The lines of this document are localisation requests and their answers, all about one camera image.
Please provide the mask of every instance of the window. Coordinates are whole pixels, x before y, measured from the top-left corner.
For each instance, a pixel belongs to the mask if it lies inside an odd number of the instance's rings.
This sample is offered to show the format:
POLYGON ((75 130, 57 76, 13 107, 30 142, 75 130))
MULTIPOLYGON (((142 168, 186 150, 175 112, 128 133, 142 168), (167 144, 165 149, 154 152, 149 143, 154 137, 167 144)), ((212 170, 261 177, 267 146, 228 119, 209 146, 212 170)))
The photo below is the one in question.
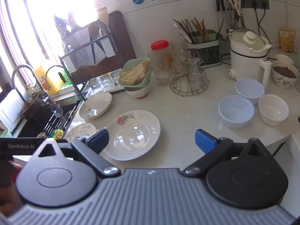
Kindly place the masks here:
MULTIPOLYGON (((68 23, 70 12, 79 26, 97 19, 93 0, 0 0, 0 57, 10 76, 20 64, 46 64, 49 68, 47 59, 60 63, 58 55, 64 52, 53 18, 55 15, 68 23)), ((35 83, 28 69, 19 72, 17 88, 21 82, 35 83)))

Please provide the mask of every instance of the red lid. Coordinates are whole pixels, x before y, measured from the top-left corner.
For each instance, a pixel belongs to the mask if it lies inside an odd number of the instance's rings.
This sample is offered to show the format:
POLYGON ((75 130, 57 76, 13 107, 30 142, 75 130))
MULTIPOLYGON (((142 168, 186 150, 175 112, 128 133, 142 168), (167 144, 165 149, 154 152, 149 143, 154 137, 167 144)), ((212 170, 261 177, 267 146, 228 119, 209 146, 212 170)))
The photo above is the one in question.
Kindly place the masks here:
POLYGON ((155 50, 159 50, 159 49, 164 49, 166 47, 169 46, 169 43, 167 40, 158 40, 155 41, 151 44, 151 50, 155 51, 155 50))

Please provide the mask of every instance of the floral plate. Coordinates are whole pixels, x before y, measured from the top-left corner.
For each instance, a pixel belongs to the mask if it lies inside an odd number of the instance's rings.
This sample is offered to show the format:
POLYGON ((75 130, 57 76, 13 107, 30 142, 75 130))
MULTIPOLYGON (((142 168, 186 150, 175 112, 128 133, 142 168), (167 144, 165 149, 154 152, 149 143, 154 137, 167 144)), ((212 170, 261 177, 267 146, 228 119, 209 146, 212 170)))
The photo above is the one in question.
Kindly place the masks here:
POLYGON ((157 142, 161 125, 148 111, 134 110, 115 118, 107 127, 109 143, 105 153, 119 161, 128 161, 146 154, 157 142))
POLYGON ((90 123, 79 124, 72 128, 64 137, 67 141, 71 142, 78 137, 91 137, 97 133, 96 127, 90 123))
POLYGON ((80 107, 79 116, 83 119, 95 119, 108 110, 111 102, 111 93, 101 92, 92 95, 80 107))

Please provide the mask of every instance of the white kettle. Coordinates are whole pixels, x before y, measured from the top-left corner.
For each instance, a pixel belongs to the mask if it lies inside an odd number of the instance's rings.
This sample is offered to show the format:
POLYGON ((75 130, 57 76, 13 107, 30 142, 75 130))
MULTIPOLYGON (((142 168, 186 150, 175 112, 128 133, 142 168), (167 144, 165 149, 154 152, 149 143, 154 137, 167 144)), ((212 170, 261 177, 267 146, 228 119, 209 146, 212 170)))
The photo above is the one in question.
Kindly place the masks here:
POLYGON ((237 28, 230 35, 230 78, 254 79, 268 87, 272 63, 268 61, 269 41, 247 28, 237 28))

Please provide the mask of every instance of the pot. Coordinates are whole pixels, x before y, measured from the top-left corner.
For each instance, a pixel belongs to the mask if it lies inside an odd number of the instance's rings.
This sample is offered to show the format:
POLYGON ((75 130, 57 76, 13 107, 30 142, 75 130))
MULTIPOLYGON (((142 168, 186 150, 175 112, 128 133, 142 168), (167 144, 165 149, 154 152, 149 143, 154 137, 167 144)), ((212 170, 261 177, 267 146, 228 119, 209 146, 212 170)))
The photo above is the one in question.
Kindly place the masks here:
POLYGON ((47 102, 39 99, 40 95, 38 93, 33 94, 27 101, 23 103, 18 111, 18 116, 22 116, 24 119, 32 118, 47 102))
POLYGON ((253 79, 268 87, 272 63, 267 60, 271 44, 247 28, 237 28, 230 35, 231 69, 230 78, 235 80, 253 79))

